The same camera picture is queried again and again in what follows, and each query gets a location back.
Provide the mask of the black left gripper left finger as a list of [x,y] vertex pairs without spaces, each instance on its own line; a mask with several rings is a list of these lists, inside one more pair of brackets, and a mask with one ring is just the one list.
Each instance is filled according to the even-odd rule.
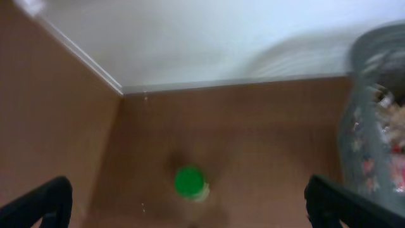
[[51,179],[1,207],[1,227],[68,228],[73,188],[65,176]]

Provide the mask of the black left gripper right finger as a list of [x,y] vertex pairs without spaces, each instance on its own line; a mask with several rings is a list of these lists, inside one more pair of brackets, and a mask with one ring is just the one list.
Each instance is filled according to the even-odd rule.
[[309,178],[304,198],[313,228],[404,228],[404,217],[319,175]]

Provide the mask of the white brown wrapper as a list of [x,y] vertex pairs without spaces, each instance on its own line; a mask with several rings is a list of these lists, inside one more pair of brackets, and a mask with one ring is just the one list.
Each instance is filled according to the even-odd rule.
[[393,153],[404,153],[404,105],[386,87],[377,84],[375,89],[375,112],[386,141]]

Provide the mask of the green lid jar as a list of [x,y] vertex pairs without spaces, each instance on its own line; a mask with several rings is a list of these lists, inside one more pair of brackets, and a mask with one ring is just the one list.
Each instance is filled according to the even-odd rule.
[[177,170],[175,190],[183,198],[202,202],[210,192],[209,184],[202,170],[196,166],[185,166]]

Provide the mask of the brown cardboard panel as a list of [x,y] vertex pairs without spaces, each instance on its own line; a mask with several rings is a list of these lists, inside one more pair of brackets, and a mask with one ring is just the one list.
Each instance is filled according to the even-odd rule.
[[90,204],[119,95],[29,18],[1,2],[1,203],[57,176]]

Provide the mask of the grey plastic basket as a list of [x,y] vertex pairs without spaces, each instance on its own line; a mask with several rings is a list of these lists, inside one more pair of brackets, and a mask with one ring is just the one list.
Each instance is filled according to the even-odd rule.
[[374,92],[386,87],[404,105],[404,22],[361,35],[348,54],[353,88],[343,112],[338,145],[345,186],[404,215],[404,153],[393,153],[376,116]]

